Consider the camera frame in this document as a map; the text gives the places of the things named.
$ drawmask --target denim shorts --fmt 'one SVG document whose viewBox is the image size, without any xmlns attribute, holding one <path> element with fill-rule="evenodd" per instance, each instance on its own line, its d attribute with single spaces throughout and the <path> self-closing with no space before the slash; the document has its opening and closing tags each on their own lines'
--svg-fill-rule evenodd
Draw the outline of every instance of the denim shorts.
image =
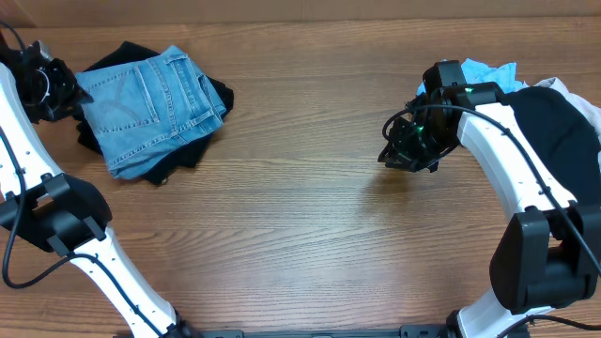
<svg viewBox="0 0 601 338">
<path fill-rule="evenodd" d="M 223 125 L 225 107 L 215 88 L 176 46 L 145 61 L 75 76 L 94 98 L 83 105 L 85 119 L 115 178 L 139 177 Z"/>
</svg>

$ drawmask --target denim pocket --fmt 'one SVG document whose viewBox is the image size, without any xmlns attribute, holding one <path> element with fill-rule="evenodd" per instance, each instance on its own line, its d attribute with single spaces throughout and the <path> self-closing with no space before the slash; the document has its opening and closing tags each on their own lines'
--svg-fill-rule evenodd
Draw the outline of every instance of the denim pocket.
<svg viewBox="0 0 601 338">
<path fill-rule="evenodd" d="M 190 58 L 186 54 L 173 55 L 165 60 L 165 64 L 176 74 L 179 89 L 193 117 L 207 116 L 211 105 L 200 88 Z"/>
<path fill-rule="evenodd" d="M 159 123 L 139 64 L 124 69 L 85 90 L 94 98 L 85 118 L 94 132 L 114 132 Z"/>
</svg>

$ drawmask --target black cloth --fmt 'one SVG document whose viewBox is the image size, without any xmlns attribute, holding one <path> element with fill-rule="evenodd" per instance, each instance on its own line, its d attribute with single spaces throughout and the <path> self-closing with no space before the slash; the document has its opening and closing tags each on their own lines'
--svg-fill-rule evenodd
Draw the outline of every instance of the black cloth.
<svg viewBox="0 0 601 338">
<path fill-rule="evenodd" d="M 146 47 L 139 46 L 135 43 L 125 41 L 116 51 L 103 57 L 102 60 L 98 61 L 85 71 L 142 61 L 156 55 L 159 55 L 159 53 L 149 50 Z M 215 91 L 217 91 L 217 94 L 223 101 L 226 111 L 222 117 L 225 117 L 232 110 L 232 108 L 234 108 L 234 91 L 217 80 L 209 77 L 208 79 L 215 87 Z M 80 132 L 78 142 L 83 146 L 102 154 L 100 145 L 96 140 L 90 125 L 85 120 L 85 117 L 83 115 L 76 115 L 75 118 L 82 121 L 82 123 L 77 126 L 77 130 Z M 212 135 L 207 135 L 200 139 L 194 140 L 189 144 L 171 152 L 165 156 L 164 159 L 160 160 L 147 173 L 143 174 L 142 178 L 152 184 L 162 185 L 166 182 L 166 179 L 177 170 L 178 166 L 194 168 L 202 159 L 205 150 L 207 150 L 211 136 Z"/>
<path fill-rule="evenodd" d="M 601 204 L 601 150 L 593 126 L 558 91 L 530 87 L 506 96 L 517 125 L 548 171 L 580 204 Z"/>
</svg>

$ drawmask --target white cloth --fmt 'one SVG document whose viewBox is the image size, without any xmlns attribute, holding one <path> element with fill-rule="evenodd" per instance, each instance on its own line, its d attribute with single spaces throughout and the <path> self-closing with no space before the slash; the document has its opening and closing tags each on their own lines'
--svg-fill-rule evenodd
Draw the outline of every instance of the white cloth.
<svg viewBox="0 0 601 338">
<path fill-rule="evenodd" d="M 599 143 L 601 144 L 601 108 L 595 107 L 582 97 L 572 94 L 567 90 L 567 87 L 563 82 L 554 77 L 545 79 L 534 86 L 542 86 L 546 88 L 555 89 L 560 92 L 563 97 L 570 102 L 594 127 L 594 131 L 597 133 Z M 599 160 L 599 166 L 601 167 L 601 152 L 597 156 Z"/>
</svg>

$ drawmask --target wooden tabletop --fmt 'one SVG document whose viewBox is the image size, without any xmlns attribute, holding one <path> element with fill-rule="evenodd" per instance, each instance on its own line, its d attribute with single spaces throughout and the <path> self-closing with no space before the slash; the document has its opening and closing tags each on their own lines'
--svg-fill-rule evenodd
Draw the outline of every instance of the wooden tabletop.
<svg viewBox="0 0 601 338">
<path fill-rule="evenodd" d="M 196 169 L 167 185 L 119 181 L 77 143 L 75 122 L 37 130 L 56 162 L 95 184 L 123 248 L 199 329 L 397 328 L 441 323 L 488 288 L 507 221 L 475 159 L 437 173 L 386 169 L 380 130 L 441 59 L 516 61 L 601 105 L 601 18 L 253 23 L 21 29 L 75 71 L 124 40 L 179 46 L 236 93 Z M 0 236 L 6 245 L 7 233 Z M 57 259 L 19 241 L 11 276 Z M 601 322 L 601 302 L 559 315 Z M 2 337 L 112 337 L 128 327 L 73 266 L 34 287 L 0 285 Z M 595 334 L 540 323 L 534 337 Z"/>
</svg>

